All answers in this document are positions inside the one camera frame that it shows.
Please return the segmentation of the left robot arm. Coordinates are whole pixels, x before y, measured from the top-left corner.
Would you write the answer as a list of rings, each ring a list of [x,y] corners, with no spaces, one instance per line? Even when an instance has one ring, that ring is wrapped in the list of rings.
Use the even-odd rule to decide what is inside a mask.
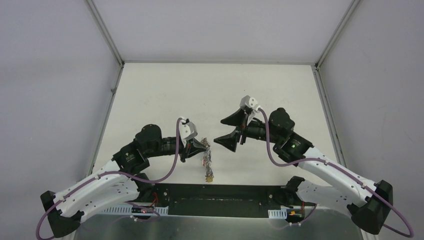
[[[53,238],[63,238],[76,231],[82,223],[114,205],[138,199],[152,198],[153,186],[168,179],[177,162],[185,162],[207,151],[207,146],[196,139],[196,125],[189,119],[178,118],[175,136],[163,137],[156,124],[145,125],[133,141],[123,146],[99,170],[75,185],[59,192],[46,191],[40,196],[45,213],[36,227],[36,238],[41,225],[47,220]],[[149,159],[174,156],[169,172],[150,180],[143,170],[150,166]]]

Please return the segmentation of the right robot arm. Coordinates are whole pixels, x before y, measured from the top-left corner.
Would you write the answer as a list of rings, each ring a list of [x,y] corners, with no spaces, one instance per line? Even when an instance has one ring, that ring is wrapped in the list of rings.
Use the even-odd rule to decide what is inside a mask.
[[[271,157],[274,152],[283,161],[272,163],[279,167],[295,166],[308,171],[328,186],[312,183],[293,176],[284,186],[284,200],[289,205],[300,201],[314,203],[336,210],[352,220],[363,231],[377,235],[383,228],[393,204],[393,186],[385,180],[375,182],[362,177],[344,166],[332,162],[310,141],[294,132],[295,122],[282,107],[261,121],[252,109],[241,107],[221,120],[235,129],[213,141],[235,152],[247,138],[265,141]]]

